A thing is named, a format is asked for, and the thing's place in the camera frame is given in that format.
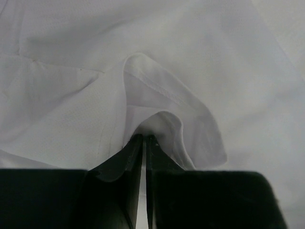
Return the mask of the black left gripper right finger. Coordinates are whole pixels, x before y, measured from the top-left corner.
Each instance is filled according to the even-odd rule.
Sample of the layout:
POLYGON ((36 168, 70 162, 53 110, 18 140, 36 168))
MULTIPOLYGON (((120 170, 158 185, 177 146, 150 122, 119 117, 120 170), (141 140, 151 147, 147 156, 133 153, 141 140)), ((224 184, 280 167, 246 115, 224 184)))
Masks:
POLYGON ((152 135, 146 138, 146 196, 151 229, 287 227, 264 176, 182 169, 152 135))

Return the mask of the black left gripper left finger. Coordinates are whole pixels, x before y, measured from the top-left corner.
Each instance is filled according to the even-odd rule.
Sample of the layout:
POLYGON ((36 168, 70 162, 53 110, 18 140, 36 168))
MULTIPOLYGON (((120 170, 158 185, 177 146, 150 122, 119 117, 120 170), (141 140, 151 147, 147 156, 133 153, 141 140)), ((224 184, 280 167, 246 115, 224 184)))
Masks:
POLYGON ((2 169, 3 229, 136 227, 142 135, 91 170, 2 169))

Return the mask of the white t shirt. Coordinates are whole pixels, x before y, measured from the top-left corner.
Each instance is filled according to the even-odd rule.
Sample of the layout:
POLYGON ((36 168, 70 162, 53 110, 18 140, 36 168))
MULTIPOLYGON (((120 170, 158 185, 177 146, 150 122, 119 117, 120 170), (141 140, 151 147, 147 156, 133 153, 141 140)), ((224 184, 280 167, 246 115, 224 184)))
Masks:
POLYGON ((136 132, 305 214, 305 83, 249 0, 3 0, 0 166, 91 169, 136 132))

